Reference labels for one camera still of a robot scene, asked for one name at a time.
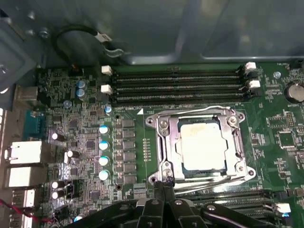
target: chip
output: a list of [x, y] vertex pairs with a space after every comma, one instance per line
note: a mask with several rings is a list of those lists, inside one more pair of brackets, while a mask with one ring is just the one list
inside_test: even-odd
[[71, 147], [77, 147], [77, 142], [71, 142]]
[[95, 104], [95, 102], [96, 102], [95, 97], [90, 97], [89, 104]]
[[136, 183], [136, 175], [125, 175], [124, 182], [126, 184], [135, 184]]
[[125, 153], [123, 153], [123, 155], [124, 155], [123, 160], [125, 162], [134, 161], [136, 158], [136, 155], [134, 152], [125, 152]]
[[292, 132], [279, 132], [281, 148], [294, 148], [294, 137]]
[[133, 163], [123, 164], [123, 171], [126, 172], [126, 173], [135, 172], [136, 171], [136, 164], [133, 164]]
[[116, 177], [116, 184], [124, 184], [124, 177]]
[[95, 148], [95, 142], [94, 141], [87, 141], [86, 142], [86, 147], [88, 149], [94, 149]]
[[116, 172], [123, 172], [124, 168], [122, 166], [116, 166]]
[[123, 128], [134, 127], [134, 120], [123, 120]]
[[90, 86], [96, 86], [96, 81], [90, 81], [89, 85]]
[[135, 148], [135, 142], [134, 141], [124, 141], [123, 142], [123, 149], [129, 150]]
[[122, 126], [122, 124], [121, 123], [116, 123], [115, 124], [115, 128], [116, 129], [120, 129], [120, 128], [122, 128], [123, 126]]
[[69, 128], [77, 128], [78, 127], [78, 120], [72, 120], [69, 123]]
[[123, 131], [123, 137], [125, 139], [132, 139], [135, 136], [134, 130], [124, 130]]
[[97, 212], [97, 210], [93, 209], [93, 210], [89, 210], [89, 215], [93, 215]]
[[116, 150], [122, 150], [122, 149], [123, 149], [123, 145], [122, 145], [122, 144], [117, 144], [117, 145], [115, 146], [115, 149], [116, 149]]
[[99, 198], [100, 198], [100, 191], [91, 192], [91, 200], [99, 200]]
[[60, 86], [60, 81], [53, 81], [52, 86]]
[[53, 123], [54, 124], [61, 124], [61, 116], [60, 115], [54, 115], [53, 116]]
[[71, 168], [71, 175], [78, 175], [78, 169], [77, 168]]
[[122, 139], [122, 138], [123, 138], [123, 135], [120, 132], [118, 132], [116, 134], [116, 139]]

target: capacitor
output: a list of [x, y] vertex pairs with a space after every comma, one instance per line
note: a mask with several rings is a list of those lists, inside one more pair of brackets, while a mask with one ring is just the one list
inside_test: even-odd
[[99, 172], [98, 177], [101, 181], [105, 181], [110, 176], [110, 173], [108, 170], [102, 170]]
[[101, 166], [105, 166], [109, 163], [110, 159], [107, 156], [101, 156], [98, 160]]
[[55, 182], [53, 182], [52, 183], [52, 188], [53, 189], [59, 189], [59, 188], [64, 188], [65, 187], [65, 185], [66, 185], [66, 183], [64, 182], [64, 181], [55, 181]]
[[86, 93], [83, 89], [78, 89], [76, 91], [76, 96], [83, 101], [86, 98]]
[[100, 134], [108, 134], [110, 129], [106, 125], [101, 125], [99, 127]]
[[101, 141], [98, 145], [99, 149], [102, 151], [105, 151], [107, 149], [109, 149], [110, 144], [107, 141]]
[[106, 115], [111, 115], [112, 114], [112, 107], [111, 106], [105, 107], [104, 112], [105, 112]]
[[69, 150], [69, 151], [67, 152], [67, 156], [68, 156], [69, 158], [79, 158], [80, 153], [79, 153], [78, 151], [71, 151], [71, 150]]
[[86, 89], [86, 82], [83, 80], [78, 81], [76, 85], [79, 89]]
[[284, 96], [290, 103], [297, 104], [304, 101], [304, 84], [293, 81], [284, 89]]
[[79, 214], [75, 217], [74, 222], [77, 222], [78, 220], [83, 219], [84, 217], [85, 217], [84, 214]]
[[63, 107], [64, 108], [70, 108], [72, 106], [72, 102], [69, 100], [66, 100], [63, 102]]
[[60, 142], [64, 142], [65, 141], [65, 137], [61, 134], [58, 133], [53, 133], [52, 134], [52, 139], [56, 140], [56, 141], [60, 141]]
[[64, 190], [58, 190], [58, 191], [54, 191], [52, 193], [52, 199], [53, 200], [57, 200], [60, 197], [64, 197], [65, 196], [65, 191]]

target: cable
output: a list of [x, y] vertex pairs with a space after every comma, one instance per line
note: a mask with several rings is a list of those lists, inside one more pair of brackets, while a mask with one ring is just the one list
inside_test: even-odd
[[11, 209], [13, 209], [17, 214], [19, 214], [19, 215], [24, 215], [24, 216], [26, 216], [26, 217], [29, 217], [29, 218], [32, 218], [34, 221], [36, 221], [36, 222], [51, 222], [51, 223], [53, 223], [54, 221], [52, 220], [52, 219], [50, 219], [50, 218], [42, 218], [42, 219], [39, 219], [39, 218], [37, 218], [36, 216], [34, 216], [34, 215], [32, 215], [32, 214], [28, 214], [28, 213], [26, 213], [26, 212], [24, 212], [24, 211], [21, 211], [19, 208], [17, 208], [17, 207], [15, 207], [14, 205], [11, 205], [11, 204], [8, 204], [8, 203], [6, 203], [4, 200], [2, 200], [2, 199], [0, 199], [0, 205], [4, 205], [4, 206], [6, 206], [6, 207], [8, 207], [8, 208], [11, 208]]
[[57, 40], [61, 35], [65, 34], [67, 32], [71, 32], [71, 31], [82, 31], [82, 32], [89, 33], [92, 36], [97, 36], [98, 32], [95, 29], [90, 28], [85, 25], [68, 25], [68, 26], [61, 27], [56, 33], [54, 33], [52, 35], [51, 43], [52, 43], [53, 49], [56, 51], [57, 55], [59, 55], [73, 69], [78, 70], [76, 64], [74, 64], [70, 60], [70, 58], [67, 56], [67, 54], [58, 47], [58, 43], [57, 43]]

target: integrated circuit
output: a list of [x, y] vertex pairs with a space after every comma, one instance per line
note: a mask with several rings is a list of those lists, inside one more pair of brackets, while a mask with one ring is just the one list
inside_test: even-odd
[[78, 168], [71, 168], [71, 175], [78, 175]]
[[86, 142], [87, 149], [95, 149], [95, 142], [94, 141], [87, 141]]
[[134, 141], [123, 141], [123, 149], [124, 150], [130, 150], [135, 148], [135, 142]]
[[60, 115], [54, 115], [53, 116], [53, 123], [54, 124], [61, 124], [61, 116]]
[[279, 132], [280, 146], [282, 149], [294, 148], [295, 142], [292, 132]]
[[100, 199], [100, 191], [92, 191], [90, 192], [91, 200], [99, 200]]
[[123, 128], [134, 127], [134, 120], [123, 120]]
[[123, 131], [123, 138], [132, 139], [134, 137], [135, 137], [135, 131], [134, 130], [124, 130]]
[[133, 164], [133, 163], [123, 164], [123, 171], [126, 173], [136, 172], [136, 164]]
[[136, 183], [136, 175], [135, 174], [128, 174], [124, 176], [124, 182], [126, 184], [135, 184]]
[[69, 128], [77, 128], [78, 127], [78, 120], [71, 120], [68, 124]]
[[130, 162], [130, 161], [134, 161], [135, 160], [135, 158], [136, 158], [136, 155], [135, 155], [135, 153], [134, 152], [125, 152], [125, 153], [123, 153], [123, 160], [125, 161], [125, 162]]

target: electrolytic capacitor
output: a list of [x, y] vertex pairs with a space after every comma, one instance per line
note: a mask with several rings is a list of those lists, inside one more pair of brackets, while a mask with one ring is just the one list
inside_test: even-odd
[[69, 158], [79, 158], [80, 153], [78, 151], [68, 151], [67, 156]]
[[107, 149], [109, 149], [110, 144], [107, 141], [101, 141], [98, 145], [99, 149], [102, 151], [105, 151]]
[[66, 183], [63, 180], [55, 181], [52, 183], [52, 188], [53, 189], [59, 189], [59, 188], [64, 188]]
[[100, 134], [108, 134], [110, 129], [106, 125], [101, 125], [99, 127]]
[[83, 219], [84, 217], [85, 217], [84, 214], [79, 214], [75, 217], [74, 222], [77, 222], [78, 220]]
[[99, 172], [98, 177], [101, 181], [105, 181], [110, 176], [110, 173], [108, 170], [102, 170]]
[[112, 114], [112, 107], [111, 106], [105, 107], [104, 112], [105, 112], [106, 115], [111, 115]]
[[83, 80], [78, 81], [76, 85], [79, 89], [86, 89], [86, 82]]
[[86, 98], [86, 93], [83, 89], [78, 89], [76, 91], [76, 96], [83, 101]]
[[105, 166], [109, 163], [110, 159], [107, 156], [101, 156], [98, 160], [101, 166]]
[[64, 197], [65, 196], [65, 191], [64, 190], [58, 190], [58, 191], [54, 191], [52, 193], [52, 199], [53, 200], [57, 200], [60, 197]]
[[60, 142], [64, 142], [65, 141], [65, 137], [61, 134], [58, 133], [53, 133], [52, 134], [52, 139], [56, 140], [56, 141], [60, 141]]

